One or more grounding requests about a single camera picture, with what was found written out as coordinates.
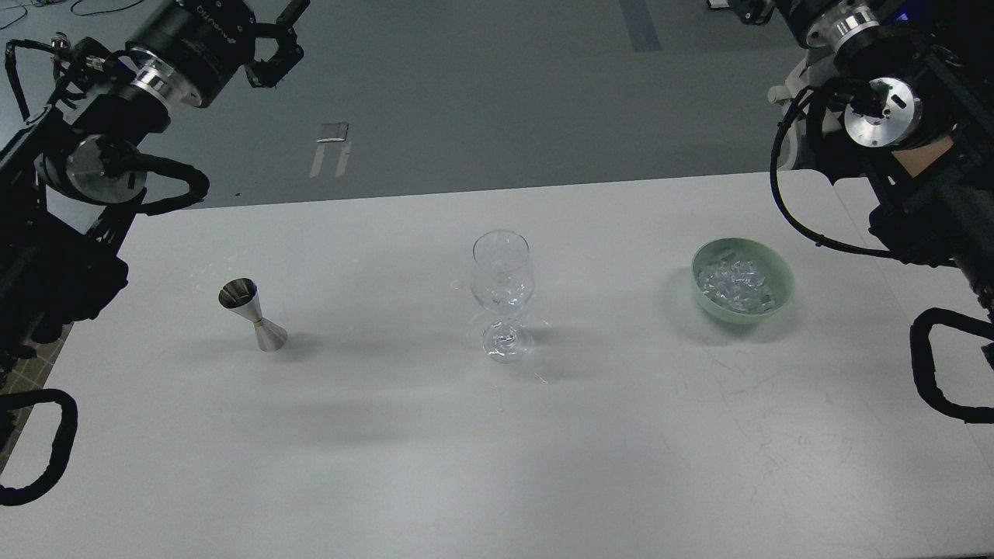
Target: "jigger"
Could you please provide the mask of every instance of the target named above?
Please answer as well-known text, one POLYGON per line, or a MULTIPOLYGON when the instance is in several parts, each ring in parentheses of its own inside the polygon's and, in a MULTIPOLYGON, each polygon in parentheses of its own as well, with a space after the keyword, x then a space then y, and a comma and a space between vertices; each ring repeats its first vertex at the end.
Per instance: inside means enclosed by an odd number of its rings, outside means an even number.
POLYGON ((275 351, 283 347, 286 330, 262 317, 258 303, 258 287, 248 278, 232 279, 221 288, 218 302, 238 316, 244 316, 255 325, 255 341, 262 351, 275 351))

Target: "silver cylindrical joint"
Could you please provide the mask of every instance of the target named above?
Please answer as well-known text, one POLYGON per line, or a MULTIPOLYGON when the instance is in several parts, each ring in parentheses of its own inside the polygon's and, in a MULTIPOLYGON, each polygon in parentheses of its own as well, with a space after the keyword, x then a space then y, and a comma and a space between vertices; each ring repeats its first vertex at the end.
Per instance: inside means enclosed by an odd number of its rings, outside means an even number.
POLYGON ((882 117, 859 114, 851 106, 844 116, 846 131, 865 147, 894 147, 914 133, 921 123, 923 104, 908 84, 896 78, 877 78, 870 87, 885 95, 882 117))
POLYGON ((142 49, 133 49, 130 55, 135 64, 140 65, 131 84, 158 99, 167 111, 171 113, 173 107, 181 102, 200 106, 200 92, 173 67, 142 49))
POLYGON ((831 47, 839 52, 846 41, 872 27, 879 27, 876 14, 864 0, 839 2, 811 24, 807 44, 811 48, 831 47))

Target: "black cable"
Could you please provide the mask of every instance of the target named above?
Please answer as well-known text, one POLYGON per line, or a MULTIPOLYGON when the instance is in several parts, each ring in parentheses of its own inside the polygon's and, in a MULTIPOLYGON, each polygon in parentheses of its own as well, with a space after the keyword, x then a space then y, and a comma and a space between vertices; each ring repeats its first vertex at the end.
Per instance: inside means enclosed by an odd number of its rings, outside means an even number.
POLYGON ((14 25, 15 23, 17 23, 17 22, 23 20, 24 18, 28 17, 28 9, 25 8, 23 4, 18 4, 18 7, 21 8, 22 10, 24 10, 24 12, 21 15, 17 16, 17 19, 15 19, 14 21, 12 21, 10 23, 5 23, 3 27, 0 27, 0 31, 3 31, 5 29, 7 29, 8 27, 10 27, 10 26, 14 25))
POLYGON ((38 41, 29 41, 24 39, 12 39, 7 41, 7 48, 4 51, 4 66, 7 69, 7 80, 10 82, 10 89, 14 93, 14 100, 17 102, 17 107, 21 110, 21 117, 27 118, 31 112, 28 110, 28 101, 25 99, 24 89, 21 87, 21 78, 17 75, 17 56, 15 54, 15 50, 18 47, 22 49, 44 51, 50 54, 54 54, 56 52, 56 48, 52 45, 39 43, 38 41))
POLYGON ((812 86, 806 86, 794 100, 790 103, 787 108, 786 113, 783 116, 783 121, 778 125, 776 131, 776 137, 773 140, 773 148, 770 152, 769 159, 769 186, 773 193, 773 202, 776 203, 777 209, 780 210, 780 214, 783 215, 787 223, 790 224, 798 233, 807 237, 808 239, 814 241, 815 245, 818 247, 825 247, 832 249, 834 251, 839 251, 841 253, 847 253, 851 255, 863 255, 868 257, 885 258, 891 260, 898 260, 898 256, 891 251, 881 250, 881 249, 867 249, 864 247, 857 247, 850 245, 848 243, 843 243, 835 239, 826 237, 820 233, 812 231, 804 226, 801 222, 797 221, 790 211, 787 209, 786 204, 783 202, 783 196, 780 193, 780 183, 777 178, 777 164, 776 161, 780 157, 780 150, 783 147, 783 140, 787 137, 787 132, 790 131, 790 127, 803 113, 804 109, 808 107, 812 101, 815 99, 816 95, 826 95, 826 91, 814 88, 812 86))
POLYGON ((113 14, 115 12, 123 12, 124 10, 126 10, 128 8, 133 8, 133 7, 137 6, 138 4, 141 4, 145 0, 136 0, 135 2, 132 2, 132 3, 128 4, 127 6, 121 6, 120 8, 114 8, 112 10, 99 10, 99 11, 96 11, 96 12, 85 12, 85 13, 81 14, 80 12, 76 11, 76 7, 79 6, 80 4, 82 4, 85 1, 86 0, 76 0, 76 2, 73 2, 73 4, 69 7, 69 11, 73 12, 74 14, 76 14, 78 16, 98 16, 100 14, 113 14))

